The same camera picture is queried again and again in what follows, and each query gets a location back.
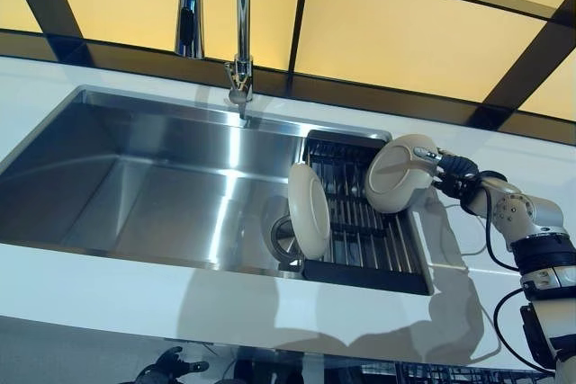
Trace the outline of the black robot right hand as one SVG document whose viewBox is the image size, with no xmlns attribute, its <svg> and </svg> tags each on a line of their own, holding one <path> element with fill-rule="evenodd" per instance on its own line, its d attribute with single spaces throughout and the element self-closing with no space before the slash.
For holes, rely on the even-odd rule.
<svg viewBox="0 0 576 384">
<path fill-rule="evenodd" d="M 432 185 L 450 198 L 461 199 L 479 174 L 478 166 L 464 156 L 426 147 L 414 147 L 412 152 L 435 167 Z"/>
</svg>

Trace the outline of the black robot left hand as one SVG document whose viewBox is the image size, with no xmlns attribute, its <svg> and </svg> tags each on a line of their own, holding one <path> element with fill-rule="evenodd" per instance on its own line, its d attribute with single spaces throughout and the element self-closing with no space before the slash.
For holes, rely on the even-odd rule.
<svg viewBox="0 0 576 384">
<path fill-rule="evenodd" d="M 206 361 L 186 362 L 181 359 L 182 346 L 164 351 L 157 360 L 146 366 L 136 377 L 134 383 L 179 383 L 179 378 L 190 373 L 201 373 L 209 369 Z"/>
</svg>

